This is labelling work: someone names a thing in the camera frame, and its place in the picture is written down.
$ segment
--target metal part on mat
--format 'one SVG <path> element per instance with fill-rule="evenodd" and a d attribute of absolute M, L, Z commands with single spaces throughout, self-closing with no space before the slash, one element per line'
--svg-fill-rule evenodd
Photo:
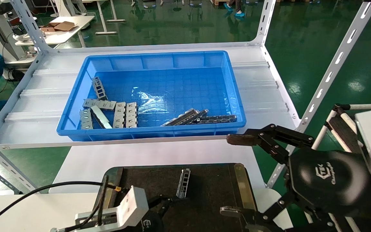
<path fill-rule="evenodd" d="M 207 109 L 202 110 L 202 111 L 200 111 L 200 113 L 198 113 L 197 115 L 195 115 L 195 116 L 189 118 L 188 120 L 183 121 L 182 123 L 180 123 L 180 125 L 188 125 L 188 124 L 191 124 L 193 121 L 197 120 L 198 118 L 206 116 L 208 111 L 209 111 L 209 110 L 207 110 Z"/>
<path fill-rule="evenodd" d="M 180 123 L 183 123 L 190 119 L 191 117 L 194 117 L 199 112 L 193 108 L 187 110 L 185 113 L 178 115 L 177 118 L 171 119 L 170 121 L 162 124 L 161 126 L 169 126 L 169 125 L 180 125 Z"/>
<path fill-rule="evenodd" d="M 178 183 L 176 196 L 180 199 L 187 194 L 188 180 L 190 179 L 190 169 L 181 170 L 180 182 Z"/>
<path fill-rule="evenodd" d="M 82 130 L 93 129 L 91 110 L 90 109 L 81 110 L 80 116 L 81 116 L 81 129 Z"/>
<path fill-rule="evenodd" d="M 111 125 L 109 125 L 109 120 L 98 106 L 92 106 L 91 110 L 94 118 L 97 120 L 102 128 L 112 129 Z"/>
<path fill-rule="evenodd" d="M 207 124 L 207 123 L 232 123 L 237 120 L 237 116 L 232 115 L 221 115 L 221 116 L 209 116 L 200 117 L 192 122 L 192 124 Z"/>
<path fill-rule="evenodd" d="M 92 79 L 92 86 L 94 88 L 95 94 L 99 100 L 108 100 L 104 86 L 100 81 L 99 77 L 94 77 Z"/>

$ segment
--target slotted hole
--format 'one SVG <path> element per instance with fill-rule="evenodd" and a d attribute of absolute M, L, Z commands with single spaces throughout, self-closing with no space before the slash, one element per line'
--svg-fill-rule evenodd
<path fill-rule="evenodd" d="M 323 89 L 320 89 L 318 94 L 317 94 L 317 97 L 316 98 L 319 98 L 321 96 L 321 93 L 323 92 Z"/>
<path fill-rule="evenodd" d="M 371 5 L 371 2 L 367 3 L 365 11 L 362 13 L 362 16 L 360 16 L 361 19 L 364 19 L 366 17 L 368 9 L 370 8 L 370 5 Z"/>
<path fill-rule="evenodd" d="M 326 82 L 328 82 L 328 81 L 330 80 L 331 75 L 333 75 L 333 72 L 330 72 L 330 73 L 328 74 L 328 76 L 327 76 L 327 78 L 326 78 Z"/>
<path fill-rule="evenodd" d="M 309 113 L 313 112 L 314 106 L 315 106 L 315 104 L 313 104 L 312 107 L 310 107 Z"/>
<path fill-rule="evenodd" d="M 344 52 L 341 52 L 341 53 L 339 54 L 339 56 L 338 56 L 337 59 L 336 59 L 336 62 L 334 62 L 335 64 L 340 63 L 340 60 L 341 60 L 341 58 L 343 57 L 343 54 L 344 54 Z"/>
<path fill-rule="evenodd" d="M 352 31 L 352 34 L 350 35 L 349 39 L 347 40 L 347 43 L 350 44 L 356 34 L 356 29 Z"/>

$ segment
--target green epoxy floor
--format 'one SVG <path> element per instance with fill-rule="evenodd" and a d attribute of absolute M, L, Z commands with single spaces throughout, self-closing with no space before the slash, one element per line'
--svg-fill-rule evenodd
<path fill-rule="evenodd" d="M 118 35 L 95 35 L 102 31 L 102 24 L 96 5 L 87 7 L 95 12 L 96 20 L 83 31 L 87 47 L 127 46 L 145 44 L 189 44 L 250 41 L 257 31 L 262 2 L 245 3 L 246 18 L 236 19 L 227 15 L 224 7 L 212 6 L 208 0 L 202 6 L 178 6 L 175 2 L 157 3 L 156 9 L 130 7 L 130 1 L 115 0 L 117 16 L 126 23 L 107 23 L 109 31 L 119 31 Z M 321 0 L 319 4 L 276 3 L 269 29 L 266 47 L 274 60 L 277 70 L 297 108 L 299 115 L 305 111 L 328 64 L 336 52 L 352 19 L 360 6 L 355 0 Z M 104 16 L 111 19 L 109 3 L 102 5 Z M 40 17 L 39 25 L 51 21 Z M 59 48 L 81 47 L 77 36 Z M 0 90 L 4 87 L 0 81 Z M 0 99 L 7 99 L 14 89 L 8 84 Z M 339 72 L 334 84 L 313 118 L 307 133 L 317 135 L 331 107 L 335 103 L 371 103 L 371 19 L 357 41 L 355 47 Z M 341 149 L 326 135 L 321 150 Z M 276 162 L 267 154 L 255 148 L 256 158 L 265 181 L 268 180 Z M 38 186 L 53 182 L 61 167 L 69 147 L 8 150 L 5 152 L 32 181 Z M 0 167 L 0 173 L 16 186 L 18 182 Z M 275 189 L 284 193 L 280 179 Z M 293 223 L 305 223 L 304 216 L 295 208 L 290 210 Z"/>

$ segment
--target person's leg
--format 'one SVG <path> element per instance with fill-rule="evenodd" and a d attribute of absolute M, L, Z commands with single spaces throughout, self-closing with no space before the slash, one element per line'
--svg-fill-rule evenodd
<path fill-rule="evenodd" d="M 228 3 L 224 3 L 224 7 L 228 10 L 228 11 L 233 11 L 233 8 L 231 8 L 231 5 L 235 2 L 235 0 L 230 0 L 228 1 Z"/>
<path fill-rule="evenodd" d="M 236 13 L 235 16 L 244 17 L 246 14 L 241 12 L 241 2 L 240 0 L 236 0 Z"/>

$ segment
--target black mat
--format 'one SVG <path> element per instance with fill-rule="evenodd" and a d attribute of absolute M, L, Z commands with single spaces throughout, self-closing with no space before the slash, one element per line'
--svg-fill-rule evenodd
<path fill-rule="evenodd" d="M 171 167 L 124 167 L 120 186 L 144 188 L 147 198 L 175 196 L 181 170 L 191 171 L 187 200 L 177 202 L 163 217 L 165 231 L 247 231 L 238 218 L 220 215 L 220 207 L 242 207 L 232 164 Z"/>

